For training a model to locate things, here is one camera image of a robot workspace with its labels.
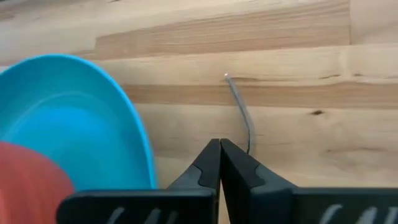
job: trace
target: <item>blue bowl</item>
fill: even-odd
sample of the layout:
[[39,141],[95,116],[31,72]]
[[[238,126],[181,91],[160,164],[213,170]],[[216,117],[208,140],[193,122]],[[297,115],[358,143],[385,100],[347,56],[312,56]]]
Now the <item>blue bowl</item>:
[[0,73],[0,140],[58,164],[76,190],[154,189],[154,157],[137,111],[93,63],[43,55]]

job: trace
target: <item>black clamp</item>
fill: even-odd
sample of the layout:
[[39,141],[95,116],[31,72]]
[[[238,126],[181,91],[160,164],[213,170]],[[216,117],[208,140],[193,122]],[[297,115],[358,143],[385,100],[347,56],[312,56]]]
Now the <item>black clamp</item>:
[[398,224],[398,189],[300,188],[228,139],[212,139],[164,190],[75,193],[58,224],[214,224],[220,180],[232,224]]

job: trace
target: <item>red plastic bowl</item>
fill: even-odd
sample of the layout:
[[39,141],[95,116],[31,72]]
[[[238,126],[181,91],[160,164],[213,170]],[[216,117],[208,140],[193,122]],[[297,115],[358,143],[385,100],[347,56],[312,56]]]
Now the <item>red plastic bowl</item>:
[[50,159],[0,142],[0,224],[54,224],[59,203],[73,193]]

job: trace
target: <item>thin wire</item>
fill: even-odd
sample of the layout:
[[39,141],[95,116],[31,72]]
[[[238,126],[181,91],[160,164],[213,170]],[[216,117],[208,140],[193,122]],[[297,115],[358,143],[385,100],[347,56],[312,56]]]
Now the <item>thin wire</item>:
[[228,82],[229,88],[231,89],[236,104],[238,105],[238,108],[242,114],[244,125],[246,127],[246,131],[248,132],[248,150],[246,151],[246,153],[249,154],[251,146],[254,144],[254,136],[255,136],[254,125],[250,117],[250,114],[248,112],[248,109],[246,108],[246,104],[244,103],[243,99],[241,98],[241,95],[239,94],[238,89],[236,88],[235,82],[232,80],[230,75],[228,75],[228,73],[225,73],[225,79]]

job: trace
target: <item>wooden surface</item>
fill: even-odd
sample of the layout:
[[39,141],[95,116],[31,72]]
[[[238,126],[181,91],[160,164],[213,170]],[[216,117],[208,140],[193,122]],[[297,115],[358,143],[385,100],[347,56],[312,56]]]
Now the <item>wooden surface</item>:
[[[300,186],[398,186],[395,0],[7,0],[0,69],[62,52],[123,86],[161,186],[211,138],[246,136],[223,74],[256,125],[253,155]],[[221,223],[227,222],[221,208]]]

